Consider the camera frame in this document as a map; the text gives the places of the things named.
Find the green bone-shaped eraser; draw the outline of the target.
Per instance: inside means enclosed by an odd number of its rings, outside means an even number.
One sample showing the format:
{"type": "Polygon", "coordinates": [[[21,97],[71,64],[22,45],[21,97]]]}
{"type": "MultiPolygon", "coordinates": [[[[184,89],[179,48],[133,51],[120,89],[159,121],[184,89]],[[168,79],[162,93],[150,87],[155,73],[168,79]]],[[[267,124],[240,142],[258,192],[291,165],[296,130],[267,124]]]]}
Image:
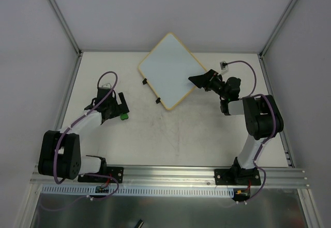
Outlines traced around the green bone-shaped eraser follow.
{"type": "Polygon", "coordinates": [[[129,115],[127,113],[121,114],[120,119],[121,120],[127,120],[129,118],[129,115]]]}

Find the yellow framed whiteboard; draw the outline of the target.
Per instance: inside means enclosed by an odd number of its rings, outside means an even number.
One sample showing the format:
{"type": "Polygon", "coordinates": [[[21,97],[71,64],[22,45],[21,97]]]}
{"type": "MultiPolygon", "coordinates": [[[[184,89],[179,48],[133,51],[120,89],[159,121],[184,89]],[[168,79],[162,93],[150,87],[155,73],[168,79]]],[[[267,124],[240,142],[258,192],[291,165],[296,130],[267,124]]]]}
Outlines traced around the yellow framed whiteboard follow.
{"type": "Polygon", "coordinates": [[[168,111],[195,88],[188,78],[207,69],[173,34],[167,33],[139,63],[138,70],[168,111]]]}

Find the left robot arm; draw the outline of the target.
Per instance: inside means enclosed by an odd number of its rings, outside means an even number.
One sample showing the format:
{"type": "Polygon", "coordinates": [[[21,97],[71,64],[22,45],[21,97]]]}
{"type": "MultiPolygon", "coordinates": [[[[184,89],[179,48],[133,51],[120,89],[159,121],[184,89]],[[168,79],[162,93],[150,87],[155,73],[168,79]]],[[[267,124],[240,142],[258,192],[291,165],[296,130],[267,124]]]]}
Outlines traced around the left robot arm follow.
{"type": "Polygon", "coordinates": [[[101,156],[82,155],[82,141],[105,121],[128,119],[129,107],[122,92],[98,87],[97,96],[81,116],[67,127],[48,130],[42,140],[38,162],[40,175],[52,176],[56,183],[78,178],[82,183],[106,182],[112,171],[101,156]]]}

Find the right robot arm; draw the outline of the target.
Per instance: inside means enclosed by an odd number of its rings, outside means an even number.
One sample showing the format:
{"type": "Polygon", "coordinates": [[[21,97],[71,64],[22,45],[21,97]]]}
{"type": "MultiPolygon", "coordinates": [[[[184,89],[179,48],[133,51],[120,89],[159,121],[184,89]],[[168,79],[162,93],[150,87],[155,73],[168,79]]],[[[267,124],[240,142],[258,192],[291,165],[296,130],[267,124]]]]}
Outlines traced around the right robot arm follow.
{"type": "Polygon", "coordinates": [[[197,88],[213,91],[220,97],[224,115],[243,115],[248,132],[245,145],[229,169],[215,169],[215,184],[234,186],[261,185],[257,161],[268,141],[284,128],[282,116],[271,95],[239,98],[241,80],[230,77],[226,81],[214,70],[188,78],[197,88]]]}

